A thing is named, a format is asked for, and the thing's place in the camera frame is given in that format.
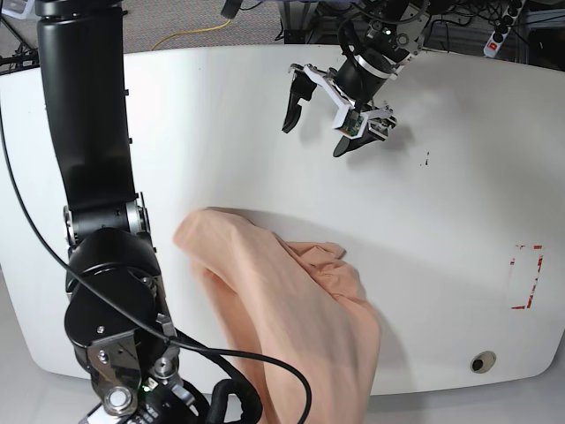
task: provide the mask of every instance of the yellow cable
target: yellow cable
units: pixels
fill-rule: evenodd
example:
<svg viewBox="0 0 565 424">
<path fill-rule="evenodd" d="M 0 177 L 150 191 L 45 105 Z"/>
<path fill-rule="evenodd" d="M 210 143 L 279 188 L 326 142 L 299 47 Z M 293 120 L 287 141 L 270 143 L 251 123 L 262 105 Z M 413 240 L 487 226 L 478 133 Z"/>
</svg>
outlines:
<svg viewBox="0 0 565 424">
<path fill-rule="evenodd" d="M 164 42 L 167 42 L 168 40 L 170 40 L 171 38 L 175 38 L 178 37 L 180 35 L 188 35 L 188 34 L 198 34 L 198 33 L 207 33 L 208 31 L 215 31 L 216 29 L 222 29 L 225 28 L 229 23 L 231 22 L 231 19 L 228 19 L 227 22 L 224 22 L 221 25 L 218 26 L 212 26 L 210 28 L 202 28 L 202 29 L 190 29 L 188 31 L 179 31 L 178 33 L 174 33 L 171 35 L 167 35 L 165 38 L 163 38 L 162 40 L 160 40 L 159 42 L 157 42 L 150 51 L 155 50 L 156 48 L 158 48 L 161 44 L 163 44 Z"/>
</svg>

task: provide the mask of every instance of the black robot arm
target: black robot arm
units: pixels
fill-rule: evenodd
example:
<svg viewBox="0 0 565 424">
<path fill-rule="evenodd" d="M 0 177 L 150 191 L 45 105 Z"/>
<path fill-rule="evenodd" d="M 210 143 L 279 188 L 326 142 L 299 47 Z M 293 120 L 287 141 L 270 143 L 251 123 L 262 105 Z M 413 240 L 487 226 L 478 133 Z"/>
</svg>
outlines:
<svg viewBox="0 0 565 424">
<path fill-rule="evenodd" d="M 122 9 L 116 0 L 40 0 L 36 13 L 49 129 L 68 200 L 69 265 L 135 319 L 67 275 L 65 330 L 101 401 L 81 423 L 149 416 L 152 424 L 220 424 L 229 394 L 242 402 L 239 422 L 256 423 L 259 396 L 228 361 L 203 353 L 232 377 L 216 385 L 209 405 L 181 379 L 179 347 L 166 342 L 201 346 L 172 323 L 147 210 L 133 185 Z"/>
<path fill-rule="evenodd" d="M 429 5 L 429 0 L 422 0 L 418 5 L 409 0 L 351 3 L 350 11 L 337 18 L 340 19 L 337 42 L 345 56 L 339 70 L 323 71 L 312 64 L 290 67 L 293 81 L 282 130 L 292 131 L 302 111 L 299 102 L 309 102 L 313 90 L 320 86 L 338 108 L 332 128 L 342 138 L 335 147 L 334 157 L 376 140 L 385 141 L 396 126 L 396 118 L 386 103 L 377 107 L 373 98 L 385 82 L 394 80 L 421 50 L 423 32 L 430 19 Z M 358 27 L 364 28 L 361 37 L 353 25 L 354 20 Z"/>
</svg>

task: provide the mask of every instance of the power strip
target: power strip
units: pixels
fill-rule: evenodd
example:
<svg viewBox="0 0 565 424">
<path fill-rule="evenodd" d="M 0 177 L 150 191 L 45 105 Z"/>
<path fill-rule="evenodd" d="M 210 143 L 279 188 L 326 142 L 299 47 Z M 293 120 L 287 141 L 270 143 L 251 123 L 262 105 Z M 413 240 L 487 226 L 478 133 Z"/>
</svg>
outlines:
<svg viewBox="0 0 565 424">
<path fill-rule="evenodd" d="M 487 57 L 496 57 L 504 40 L 510 33 L 510 28 L 515 24 L 524 8 L 526 0 L 510 0 L 510 5 L 502 15 L 499 25 L 494 29 L 491 37 L 486 42 L 483 52 Z"/>
</svg>

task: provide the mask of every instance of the crumpled cloth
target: crumpled cloth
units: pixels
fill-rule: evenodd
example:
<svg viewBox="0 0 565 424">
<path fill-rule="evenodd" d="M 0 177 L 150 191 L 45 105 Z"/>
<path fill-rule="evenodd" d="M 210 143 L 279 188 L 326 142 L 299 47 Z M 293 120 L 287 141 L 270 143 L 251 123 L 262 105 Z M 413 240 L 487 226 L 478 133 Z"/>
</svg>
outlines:
<svg viewBox="0 0 565 424">
<path fill-rule="evenodd" d="M 192 260 L 232 349 L 283 360 L 312 386 L 307 423 L 365 417 L 380 328 L 355 269 L 333 243 L 285 243 L 241 216 L 192 212 L 174 236 Z M 294 424 L 305 391 L 288 371 L 235 360 L 258 391 L 261 424 Z"/>
</svg>

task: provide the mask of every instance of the white tabletop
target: white tabletop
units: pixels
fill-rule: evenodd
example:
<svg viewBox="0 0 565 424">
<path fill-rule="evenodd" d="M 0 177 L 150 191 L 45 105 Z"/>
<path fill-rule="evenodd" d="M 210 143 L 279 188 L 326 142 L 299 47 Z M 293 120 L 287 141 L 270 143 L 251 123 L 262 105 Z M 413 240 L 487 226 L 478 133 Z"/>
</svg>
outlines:
<svg viewBox="0 0 565 424">
<path fill-rule="evenodd" d="M 384 330 L 373 394 L 543 372 L 565 328 L 563 75 L 422 53 L 376 98 L 399 122 L 388 141 L 335 159 L 335 107 L 322 91 L 291 134 L 280 128 L 289 64 L 342 61 L 338 48 L 315 46 L 126 57 L 135 184 L 149 208 L 175 324 L 225 346 L 171 236 L 192 208 L 234 208 L 284 239 L 347 249 Z M 64 190 L 40 74 L 3 77 L 0 90 L 20 190 L 65 257 Z M 86 377 L 64 333 L 64 271 L 27 227 L 3 163 L 0 196 L 0 263 L 30 352 L 48 371 Z M 540 254 L 531 308 L 511 309 L 527 303 Z M 495 366 L 473 374 L 471 360 L 488 350 Z M 203 391 L 222 378 L 197 355 L 181 360 L 183 377 Z"/>
</svg>

